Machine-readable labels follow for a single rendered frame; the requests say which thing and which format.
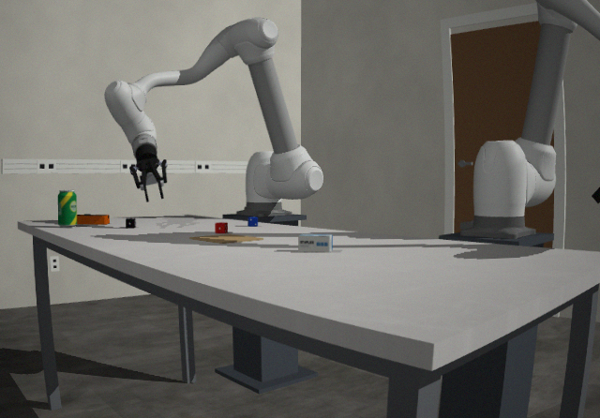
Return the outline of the tan flat mat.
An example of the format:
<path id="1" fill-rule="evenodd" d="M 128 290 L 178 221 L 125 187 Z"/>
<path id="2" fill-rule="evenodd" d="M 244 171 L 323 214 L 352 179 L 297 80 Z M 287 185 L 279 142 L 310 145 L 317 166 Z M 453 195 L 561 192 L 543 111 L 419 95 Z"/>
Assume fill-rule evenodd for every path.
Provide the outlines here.
<path id="1" fill-rule="evenodd" d="M 228 237 L 228 236 L 225 236 L 222 234 L 221 235 L 189 237 L 189 239 L 200 240 L 200 241 L 205 241 L 205 242 L 212 242 L 212 243 L 219 243 L 219 244 L 263 240 L 263 238 L 259 238 L 259 237 L 251 237 L 251 236 L 235 235 L 235 234 L 231 234 L 231 235 L 239 240 L 233 239 L 231 237 Z"/>

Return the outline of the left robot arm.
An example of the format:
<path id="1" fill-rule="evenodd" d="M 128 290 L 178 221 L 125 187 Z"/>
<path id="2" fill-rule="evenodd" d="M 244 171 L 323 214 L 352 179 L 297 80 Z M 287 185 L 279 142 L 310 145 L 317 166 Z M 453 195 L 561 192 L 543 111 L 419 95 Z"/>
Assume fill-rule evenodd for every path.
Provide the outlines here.
<path id="1" fill-rule="evenodd" d="M 544 202 L 555 187 L 556 153 L 550 142 L 570 35 L 580 25 L 600 40 L 600 13 L 587 0 L 536 3 L 541 31 L 522 135 L 481 146 L 474 164 L 474 220 L 460 223 L 461 236 L 535 234 L 525 227 L 525 207 Z"/>

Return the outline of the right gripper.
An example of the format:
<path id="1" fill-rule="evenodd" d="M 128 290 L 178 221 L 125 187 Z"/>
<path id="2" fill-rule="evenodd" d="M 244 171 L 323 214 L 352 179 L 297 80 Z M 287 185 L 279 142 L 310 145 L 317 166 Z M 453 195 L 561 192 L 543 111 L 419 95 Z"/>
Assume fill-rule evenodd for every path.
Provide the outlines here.
<path id="1" fill-rule="evenodd" d="M 137 188 L 141 187 L 141 190 L 144 190 L 146 202 L 149 202 L 145 184 L 146 184 L 146 175 L 149 172 L 152 172 L 155 175 L 155 177 L 157 178 L 161 199 L 164 199 L 161 187 L 164 186 L 164 183 L 167 183 L 167 175 L 166 175 L 166 169 L 165 169 L 165 165 L 167 168 L 167 160 L 163 159 L 162 162 L 159 161 L 159 159 L 157 157 L 156 149 L 151 144 L 143 144 L 143 145 L 139 146 L 136 150 L 135 155 L 136 155 L 137 164 L 134 168 L 131 166 L 131 167 L 129 167 L 129 169 L 130 169 L 130 173 L 134 176 L 134 179 L 136 182 L 135 183 L 136 187 Z M 152 158 L 152 159 L 150 159 L 150 158 Z M 159 165 L 162 168 L 162 177 L 159 175 L 158 170 L 157 170 Z M 142 172 L 142 181 L 141 182 L 139 182 L 137 170 Z"/>

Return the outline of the orange multimeter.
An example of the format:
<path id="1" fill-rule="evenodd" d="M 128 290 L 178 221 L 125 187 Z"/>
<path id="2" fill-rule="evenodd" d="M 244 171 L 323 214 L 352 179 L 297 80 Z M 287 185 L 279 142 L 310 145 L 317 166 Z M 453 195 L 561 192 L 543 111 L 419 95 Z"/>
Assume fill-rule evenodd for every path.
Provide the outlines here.
<path id="1" fill-rule="evenodd" d="M 77 215 L 77 224 L 106 225 L 110 223 L 110 216 Z"/>

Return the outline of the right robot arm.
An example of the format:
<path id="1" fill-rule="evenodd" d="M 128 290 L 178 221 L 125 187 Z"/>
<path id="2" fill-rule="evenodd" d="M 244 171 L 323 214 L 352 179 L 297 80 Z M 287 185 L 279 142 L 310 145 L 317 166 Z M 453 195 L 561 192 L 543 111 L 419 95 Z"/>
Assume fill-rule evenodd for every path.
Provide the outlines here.
<path id="1" fill-rule="evenodd" d="M 291 216 L 292 212 L 282 209 L 281 199 L 300 200 L 313 195 L 323 185 L 323 172 L 307 150 L 297 144 L 272 58 L 277 40 L 278 28 L 272 21 L 247 19 L 223 29 L 189 69 L 148 74 L 135 83 L 110 83 L 105 102 L 132 144 L 135 158 L 137 148 L 143 144 L 153 145 L 158 153 L 155 126 L 143 111 L 152 88 L 193 84 L 239 55 L 248 65 L 274 152 L 251 156 L 246 173 L 247 207 L 236 214 Z"/>

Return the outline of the green soda can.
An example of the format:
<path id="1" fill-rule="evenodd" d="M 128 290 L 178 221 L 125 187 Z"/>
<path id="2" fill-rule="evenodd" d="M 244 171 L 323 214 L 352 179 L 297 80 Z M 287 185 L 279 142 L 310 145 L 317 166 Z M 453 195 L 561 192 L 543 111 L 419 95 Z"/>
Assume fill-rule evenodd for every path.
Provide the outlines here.
<path id="1" fill-rule="evenodd" d="M 77 225 L 77 195 L 75 190 L 59 190 L 58 225 L 61 228 L 74 228 Z"/>

